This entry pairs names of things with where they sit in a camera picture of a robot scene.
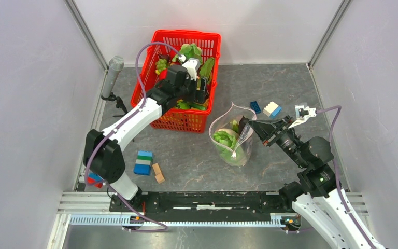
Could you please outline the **clear zip top bag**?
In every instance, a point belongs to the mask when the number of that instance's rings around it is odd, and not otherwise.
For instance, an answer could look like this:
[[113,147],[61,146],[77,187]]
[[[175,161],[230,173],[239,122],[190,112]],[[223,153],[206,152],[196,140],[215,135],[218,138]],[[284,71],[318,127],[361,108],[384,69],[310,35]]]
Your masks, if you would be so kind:
[[226,164],[234,167],[247,164],[254,133],[248,121],[254,120],[257,120],[257,115],[252,109],[232,103],[229,110],[211,123],[208,134]]

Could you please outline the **green romaine lettuce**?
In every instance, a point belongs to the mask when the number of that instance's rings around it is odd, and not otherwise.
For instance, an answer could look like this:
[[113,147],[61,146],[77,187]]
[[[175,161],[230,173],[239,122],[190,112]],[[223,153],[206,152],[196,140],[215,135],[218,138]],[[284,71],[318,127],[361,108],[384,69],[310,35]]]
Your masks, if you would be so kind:
[[[238,121],[233,119],[229,122],[228,129],[232,129],[237,132],[237,125]],[[219,152],[221,159],[231,166],[244,166],[247,163],[246,153],[240,146],[236,148],[239,137],[236,139],[232,136],[219,136],[215,134],[215,132],[213,133],[212,138],[216,142],[215,147]]]

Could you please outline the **white radish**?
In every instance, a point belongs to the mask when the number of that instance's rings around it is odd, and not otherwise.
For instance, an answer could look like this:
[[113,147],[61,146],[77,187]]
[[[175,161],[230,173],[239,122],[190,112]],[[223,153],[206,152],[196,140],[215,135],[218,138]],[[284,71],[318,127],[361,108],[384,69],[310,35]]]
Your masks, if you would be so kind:
[[239,137],[237,132],[235,132],[232,129],[228,129],[228,128],[219,129],[218,131],[215,132],[215,134],[217,134],[219,136],[223,136],[223,135],[232,136],[232,137],[235,137],[236,139],[238,139],[238,137]]

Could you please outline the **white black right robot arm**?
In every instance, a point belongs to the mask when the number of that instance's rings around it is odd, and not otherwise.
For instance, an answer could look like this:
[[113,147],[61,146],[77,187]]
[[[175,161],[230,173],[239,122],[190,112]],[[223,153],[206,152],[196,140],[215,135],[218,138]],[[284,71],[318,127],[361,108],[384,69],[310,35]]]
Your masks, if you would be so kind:
[[328,165],[334,159],[330,142],[319,136],[303,142],[293,124],[290,116],[280,121],[248,121],[264,146],[276,144],[302,169],[298,182],[279,190],[280,208],[301,215],[331,248],[383,248],[355,212]]

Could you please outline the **purple eggplant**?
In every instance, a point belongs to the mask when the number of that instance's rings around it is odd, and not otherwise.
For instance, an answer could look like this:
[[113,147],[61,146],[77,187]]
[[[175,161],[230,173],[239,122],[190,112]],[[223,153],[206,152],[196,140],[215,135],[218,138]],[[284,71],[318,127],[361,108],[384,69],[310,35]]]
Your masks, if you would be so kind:
[[242,118],[239,120],[238,125],[237,125],[237,133],[241,134],[243,129],[245,128],[246,124],[250,121],[249,118],[242,116]]

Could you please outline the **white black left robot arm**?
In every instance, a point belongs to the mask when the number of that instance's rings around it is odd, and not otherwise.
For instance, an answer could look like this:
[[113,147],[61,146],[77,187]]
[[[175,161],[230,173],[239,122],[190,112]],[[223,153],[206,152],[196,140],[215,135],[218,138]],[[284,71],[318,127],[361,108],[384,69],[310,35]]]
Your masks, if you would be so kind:
[[123,151],[146,126],[176,106],[178,100],[195,100],[199,67],[195,59],[170,66],[166,77],[130,112],[103,131],[92,129],[87,134],[83,158],[86,171],[94,172],[112,187],[129,211],[141,207],[142,197],[125,171]]

